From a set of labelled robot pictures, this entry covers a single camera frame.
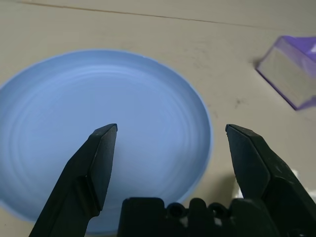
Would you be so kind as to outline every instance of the plate surface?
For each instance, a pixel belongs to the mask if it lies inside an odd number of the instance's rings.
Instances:
[[[210,118],[180,75],[123,51],[59,55],[0,90],[0,199],[36,221],[65,164],[94,129],[118,124],[111,181],[89,234],[118,229],[125,198],[183,201],[208,164]]]

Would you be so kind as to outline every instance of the purple container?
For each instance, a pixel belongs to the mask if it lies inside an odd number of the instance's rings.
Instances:
[[[256,70],[295,110],[316,106],[316,37],[278,38]]]

